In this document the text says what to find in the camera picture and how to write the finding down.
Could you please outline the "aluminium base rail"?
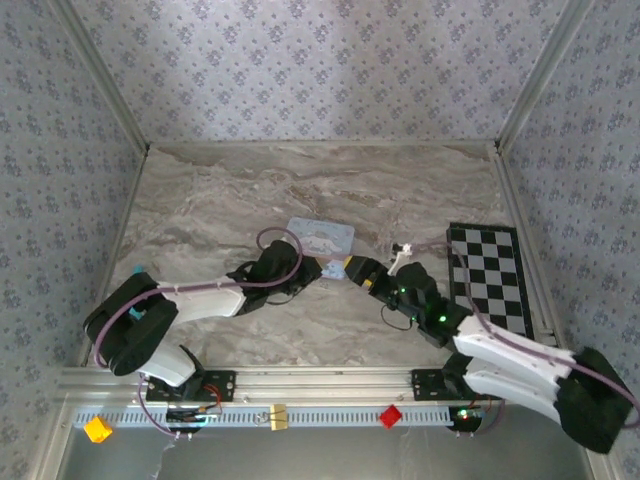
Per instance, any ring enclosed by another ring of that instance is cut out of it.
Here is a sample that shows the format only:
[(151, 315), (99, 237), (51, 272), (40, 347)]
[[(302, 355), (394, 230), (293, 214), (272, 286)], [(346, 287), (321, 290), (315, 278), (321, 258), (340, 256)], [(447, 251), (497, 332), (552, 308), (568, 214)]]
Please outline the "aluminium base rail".
[[(493, 393), (508, 402), (551, 400), (558, 381), (568, 376), (569, 367), (558, 362), (532, 361), (525, 367), (497, 367), (472, 360), (467, 367), (469, 386), (480, 393)], [(257, 366), (207, 367), (235, 374), (233, 399), (226, 407), (240, 405), (409, 405), (415, 402), (411, 371), (419, 367), (322, 367)], [(116, 377), (108, 369), (65, 368), (59, 380), (57, 398), (73, 405), (122, 406), (139, 404), (139, 374)], [(431, 404), (462, 404), (462, 401), (428, 400)]]

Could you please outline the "aluminium side rail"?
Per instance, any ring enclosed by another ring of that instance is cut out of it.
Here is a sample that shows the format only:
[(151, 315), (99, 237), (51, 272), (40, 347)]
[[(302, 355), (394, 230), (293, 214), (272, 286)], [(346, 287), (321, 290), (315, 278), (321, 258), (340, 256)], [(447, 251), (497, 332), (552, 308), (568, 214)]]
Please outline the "aluminium side rail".
[(487, 151), (495, 165), (505, 210), (518, 233), (535, 338), (544, 344), (566, 348), (567, 340), (563, 325), (547, 284), (540, 257), (535, 249), (524, 205), (509, 165), (493, 143), (488, 144)]
[(106, 297), (107, 292), (108, 292), (108, 288), (110, 285), (110, 281), (112, 279), (113, 276), (113, 272), (115, 269), (115, 266), (117, 264), (118, 261), (118, 254), (121, 248), (121, 244), (124, 238), (124, 234), (126, 232), (126, 228), (127, 228), (127, 224), (129, 221), (129, 217), (130, 217), (130, 213), (131, 213), (131, 209), (133, 207), (133, 203), (137, 194), (137, 190), (140, 184), (140, 179), (142, 176), (142, 173), (144, 171), (144, 166), (145, 163), (147, 161), (148, 155), (149, 155), (149, 150), (150, 148), (147, 148), (146, 152), (142, 155), (141, 157), (141, 161), (135, 171), (135, 175), (133, 177), (132, 180), (132, 184), (131, 184), (131, 188), (129, 190), (127, 199), (126, 199), (126, 203), (124, 205), (124, 210), (123, 213), (121, 214), (120, 218), (119, 218), (119, 224), (118, 224), (118, 230), (115, 236), (115, 240), (114, 240), (114, 244), (112, 245), (112, 248), (110, 249), (109, 252), (109, 257), (108, 257), (108, 261), (106, 263), (106, 267), (105, 267), (105, 271), (104, 271), (104, 275), (101, 278), (101, 283), (99, 285), (98, 291), (97, 291), (97, 296), (96, 299), (91, 307), (91, 310), (95, 309), (100, 303), (101, 301)]

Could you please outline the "yellow toy block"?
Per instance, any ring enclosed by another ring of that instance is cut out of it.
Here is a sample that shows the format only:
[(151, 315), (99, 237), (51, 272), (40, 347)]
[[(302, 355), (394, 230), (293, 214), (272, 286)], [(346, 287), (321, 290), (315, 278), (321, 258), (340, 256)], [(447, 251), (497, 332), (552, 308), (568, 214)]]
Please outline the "yellow toy block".
[(93, 417), (83, 427), (88, 439), (95, 444), (100, 444), (113, 434), (109, 423), (100, 416)]

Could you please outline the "teal plastic object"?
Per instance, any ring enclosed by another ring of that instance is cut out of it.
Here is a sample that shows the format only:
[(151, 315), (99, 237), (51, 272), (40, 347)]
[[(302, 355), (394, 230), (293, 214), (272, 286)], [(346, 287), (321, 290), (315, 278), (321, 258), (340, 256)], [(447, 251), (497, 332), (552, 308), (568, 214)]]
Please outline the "teal plastic object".
[[(136, 265), (133, 268), (133, 274), (142, 273), (143, 271), (144, 271), (144, 267), (142, 265)], [(129, 315), (136, 320), (141, 319), (143, 316), (143, 314), (140, 311), (138, 311), (135, 307), (131, 307), (129, 309)]]

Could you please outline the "aluminium frame post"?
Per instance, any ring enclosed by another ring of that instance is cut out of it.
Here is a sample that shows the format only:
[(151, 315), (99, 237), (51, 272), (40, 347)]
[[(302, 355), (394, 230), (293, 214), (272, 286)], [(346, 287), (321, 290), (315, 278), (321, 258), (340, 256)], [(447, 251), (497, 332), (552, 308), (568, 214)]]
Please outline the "aluminium frame post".
[(540, 100), (571, 42), (596, 0), (566, 0), (541, 53), (523, 84), (496, 139), (499, 154), (506, 155)]

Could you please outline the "black white folding chessboard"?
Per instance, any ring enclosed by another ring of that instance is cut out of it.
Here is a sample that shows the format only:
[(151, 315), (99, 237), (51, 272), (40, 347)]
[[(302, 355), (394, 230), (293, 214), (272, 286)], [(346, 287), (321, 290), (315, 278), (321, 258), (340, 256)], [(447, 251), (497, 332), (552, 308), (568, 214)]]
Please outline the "black white folding chessboard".
[(452, 222), (446, 232), (450, 297), (514, 334), (534, 338), (517, 230)]

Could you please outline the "light blue cartoon pouch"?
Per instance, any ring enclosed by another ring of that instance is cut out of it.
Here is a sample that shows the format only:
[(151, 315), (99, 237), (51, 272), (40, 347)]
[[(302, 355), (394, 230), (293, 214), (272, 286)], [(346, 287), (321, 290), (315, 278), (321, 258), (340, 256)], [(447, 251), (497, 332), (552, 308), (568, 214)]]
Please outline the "light blue cartoon pouch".
[(343, 262), (352, 251), (355, 238), (353, 226), (292, 217), (287, 229), (300, 241), (303, 254), (319, 262), (325, 278), (346, 278)]

